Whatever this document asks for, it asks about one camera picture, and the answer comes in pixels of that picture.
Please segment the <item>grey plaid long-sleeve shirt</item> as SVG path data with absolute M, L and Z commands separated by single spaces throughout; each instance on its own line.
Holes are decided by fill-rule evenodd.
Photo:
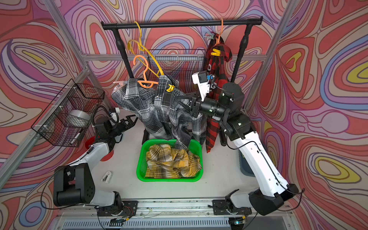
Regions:
M 172 92 L 166 90 L 174 85 Z M 174 99 L 184 95 L 179 82 L 170 76 L 158 78 L 158 85 L 145 89 L 138 79 L 130 78 L 112 91 L 115 103 L 136 115 L 145 129 L 156 139 L 176 140 L 177 149 L 187 149 L 192 139 L 204 144 L 207 133 L 207 118 L 203 114 L 192 117 L 177 109 Z

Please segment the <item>orange hanger with grey shirt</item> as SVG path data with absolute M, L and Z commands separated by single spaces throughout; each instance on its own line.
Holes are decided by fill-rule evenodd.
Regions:
M 139 60 L 140 62 L 143 63 L 143 65 L 145 66 L 145 70 L 143 71 L 143 79 L 142 80 L 138 80 L 138 83 L 141 87 L 145 88 L 145 89 L 149 89 L 152 88 L 154 85 L 158 85 L 157 81 L 152 81 L 147 79 L 147 71 L 150 71 L 149 68 L 149 63 L 147 61 L 147 59 L 142 56 L 142 55 L 136 55 L 133 59 L 133 64 L 136 64 L 136 60 Z

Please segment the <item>yellow plaid long-sleeve shirt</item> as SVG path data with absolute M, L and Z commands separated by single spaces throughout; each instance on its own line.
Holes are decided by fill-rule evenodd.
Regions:
M 169 144 L 152 145 L 146 153 L 145 176 L 155 179 L 181 179 L 195 177 L 202 170 L 200 157 Z

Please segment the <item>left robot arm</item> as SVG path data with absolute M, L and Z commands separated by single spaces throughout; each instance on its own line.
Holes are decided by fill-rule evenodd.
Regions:
M 77 160 L 58 167 L 54 174 L 53 203 L 58 208 L 73 206 L 94 206 L 102 216 L 119 216 L 124 210 L 120 194 L 116 191 L 103 191 L 95 187 L 92 169 L 108 155 L 122 140 L 123 133 L 135 126 L 137 117 L 129 115 L 119 118 L 119 108 L 106 112 L 106 116 L 95 120 L 96 110 L 89 115 L 95 130 L 95 141 Z

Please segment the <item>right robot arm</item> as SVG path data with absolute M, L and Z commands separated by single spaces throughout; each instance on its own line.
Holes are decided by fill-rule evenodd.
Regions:
M 252 192 L 234 190 L 225 199 L 230 209 L 253 208 L 266 216 L 279 210 L 285 201 L 300 194 L 295 184 L 289 183 L 278 171 L 263 147 L 250 118 L 241 111 L 244 94 L 239 85 L 228 82 L 221 88 L 217 100 L 187 94 L 175 101 L 192 116 L 199 114 L 216 117 L 225 136 L 248 162 L 259 188 Z

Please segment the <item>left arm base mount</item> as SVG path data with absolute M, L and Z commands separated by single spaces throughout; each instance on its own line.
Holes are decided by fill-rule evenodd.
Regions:
M 97 209 L 98 217 L 133 217 L 137 213 L 138 201 L 123 200 L 112 206 L 99 207 Z

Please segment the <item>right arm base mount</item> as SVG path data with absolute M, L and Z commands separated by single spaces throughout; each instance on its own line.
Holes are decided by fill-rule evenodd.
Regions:
M 230 201 L 225 199 L 214 199 L 212 204 L 208 205 L 213 209 L 214 215 L 242 215 L 249 216 L 252 214 L 252 209 L 247 207 L 236 208 Z

